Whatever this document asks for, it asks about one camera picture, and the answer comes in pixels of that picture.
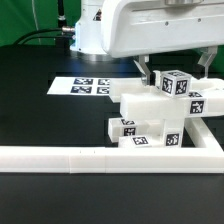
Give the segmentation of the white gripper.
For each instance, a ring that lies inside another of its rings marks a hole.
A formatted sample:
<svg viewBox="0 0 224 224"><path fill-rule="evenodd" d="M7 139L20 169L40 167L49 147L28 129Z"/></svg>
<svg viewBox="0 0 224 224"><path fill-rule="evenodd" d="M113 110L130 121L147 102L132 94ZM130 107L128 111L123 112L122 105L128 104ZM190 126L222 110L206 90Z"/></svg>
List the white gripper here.
<svg viewBox="0 0 224 224"><path fill-rule="evenodd" d="M224 0L105 0L101 43L114 58L135 56L144 85L151 75L147 54L203 47L198 78L207 78L217 45L224 44Z"/></svg>

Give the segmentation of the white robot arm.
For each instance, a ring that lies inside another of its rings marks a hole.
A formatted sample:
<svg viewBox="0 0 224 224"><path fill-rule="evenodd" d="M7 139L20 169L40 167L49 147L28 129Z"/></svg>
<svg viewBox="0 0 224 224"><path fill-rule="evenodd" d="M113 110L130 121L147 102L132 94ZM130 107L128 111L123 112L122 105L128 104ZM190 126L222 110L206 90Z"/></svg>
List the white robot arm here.
<svg viewBox="0 0 224 224"><path fill-rule="evenodd" d="M146 85L151 54L199 48L209 69L224 45L224 0L81 0L71 50L87 60L133 57Z"/></svg>

